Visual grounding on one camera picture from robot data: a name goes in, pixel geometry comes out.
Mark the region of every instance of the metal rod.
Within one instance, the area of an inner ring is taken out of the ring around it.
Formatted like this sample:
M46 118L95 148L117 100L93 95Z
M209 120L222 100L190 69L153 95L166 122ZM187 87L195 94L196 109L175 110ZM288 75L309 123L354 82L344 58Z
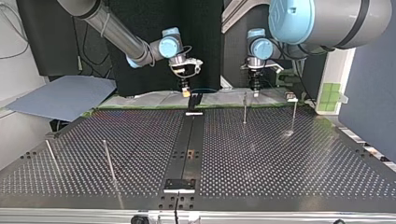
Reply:
M99 0L58 0L71 15L80 17L91 13ZM107 40L122 50L131 59L142 59L147 53L143 41L132 34L128 28L100 2L99 7L84 19Z
M293 121L291 123L291 130L294 132L294 121L296 120L296 113L297 113L297 104L298 102L294 103L294 110L293 110Z
M107 161L108 161L108 167L110 168L110 172L111 172L111 175L113 177L113 180L117 181L116 174L114 173L114 169L113 169L113 162L111 161L111 158L110 158L110 152L108 151L108 146L107 146L107 141L106 140L103 140L103 147L105 148Z
M55 154L53 154L52 146L50 145L50 141L48 139L46 140L46 143L47 143L47 147L49 148L50 156L52 157L53 160L56 160Z
M245 97L244 97L244 124L247 124L247 118L248 118L248 93L245 92Z

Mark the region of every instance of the black backdrop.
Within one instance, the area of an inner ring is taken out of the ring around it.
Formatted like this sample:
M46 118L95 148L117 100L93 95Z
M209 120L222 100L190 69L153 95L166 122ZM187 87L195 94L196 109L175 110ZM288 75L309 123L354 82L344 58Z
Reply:
M204 61L201 74L191 79L191 88L219 89L222 0L110 0L109 6L128 29L149 43L162 38L162 30L178 27L183 44L193 47L190 56ZM121 96L179 91L168 61L133 69L119 49L111 43L108 49Z

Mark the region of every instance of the robotic arm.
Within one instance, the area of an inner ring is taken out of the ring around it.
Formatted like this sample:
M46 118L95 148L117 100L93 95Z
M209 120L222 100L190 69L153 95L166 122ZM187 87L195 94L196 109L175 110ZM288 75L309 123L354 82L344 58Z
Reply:
M391 0L272 0L269 25L247 34L247 68L258 96L259 76L270 59L301 60L318 51L353 49L370 43L387 29Z
M122 50L133 68L148 64L154 66L156 61L168 59L171 70L182 80L183 95L190 97L189 78L201 72L203 62L187 57L191 47L183 46L177 28L164 30L162 39L149 44L133 35L101 0L58 0L58 2L72 16L86 21L102 37Z

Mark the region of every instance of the metal plate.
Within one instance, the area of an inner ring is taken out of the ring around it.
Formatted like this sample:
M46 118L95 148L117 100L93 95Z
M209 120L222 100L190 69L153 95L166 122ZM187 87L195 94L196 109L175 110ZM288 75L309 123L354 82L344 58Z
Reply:
M253 108L244 125L243 113L208 109L185 125L177 110L97 112L51 142L57 160L42 145L1 171L0 206L396 213L396 174L327 119L299 108L293 123L292 108ZM181 173L171 164L183 148L198 161ZM196 179L196 192L164 195L173 172Z
M205 112L196 210L396 212L396 174L309 109Z
M0 204L158 209L182 119L183 111L176 110L94 113L51 142L57 160L44 148L3 171ZM112 179L103 140L107 140L117 182Z

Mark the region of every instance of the metal frame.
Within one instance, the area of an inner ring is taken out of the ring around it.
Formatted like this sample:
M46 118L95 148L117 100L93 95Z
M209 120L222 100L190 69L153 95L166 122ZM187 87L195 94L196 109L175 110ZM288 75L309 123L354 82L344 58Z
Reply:
M222 29L225 34L233 27L245 14L259 5L270 5L271 0L233 0L222 14Z
M130 223L133 216L148 217L150 224L175 223L173 212L139 212L135 210L76 210L76 209L7 209L0 208L0 223ZM337 219L346 223L394 223L392 214L364 213L216 213L179 212L182 223L262 223L329 224Z
M9 208L0 209L0 223L2 221L15 220L23 222L24 218L29 218L30 223L35 223L35 218L32 217L34 214L42 215L41 219L38 220L50 220L50 222L56 222L61 220L69 220L70 216L71 223L84 223L84 219L91 218L93 216L97 221L109 221L117 220L119 222L126 222L130 220L133 215L142 216L160 216L162 223L167 221L173 222L175 218L175 211L180 217L180 220L187 220L192 223L191 219L194 216L200 217L200 222L211 223L223 220L227 222L249 220L252 222L258 221L265 223L265 221L320 221L329 222L334 221L337 218L346 218L348 220L361 221L361 223L367 221L384 221L391 222L396 221L396 215L379 215L373 212L381 213L394 213L395 212L395 200L372 200L370 202L362 200L338 200L338 199L326 199L326 203L323 202L323 198L305 198L305 199L289 199L282 200L274 198L273 200L261 199L261 198L249 198L241 197L234 199L226 199L219 197L203 197L200 195L199 187L201 181L201 169L202 159L204 153L204 136L205 136L205 113L210 110L204 111L203 116L185 116L183 126L180 129L179 138L174 145L174 154L176 158L171 158L168 162L167 171L163 178L162 186L165 185L166 179L194 179L196 181L197 189L194 193L160 193L158 196L153 198L148 197L67 197L67 198L51 198L42 196L40 200L37 200L35 195L22 195L15 196L10 195L7 197L0 197L0 204L4 207L5 205ZM324 119L323 117L315 117L315 119ZM81 120L72 124L71 127L79 125ZM382 176L385 176L389 181L396 183L396 174L385 166L381 161L375 157L371 157L369 152L363 149L359 144L350 139L342 131L332 127L333 136L338 137L341 141L351 146L351 150L357 153L365 164L370 165L372 169L375 169ZM70 128L63 131L63 134L67 133ZM45 143L41 144L37 148L30 151L30 155L33 158L34 152L41 152L48 150ZM17 167L25 163L26 158L14 161L6 169L0 171L0 175L9 174L14 171ZM276 211L290 212L290 213L271 213ZM366 212L367 214L361 213L315 213L323 211L349 211L349 212Z

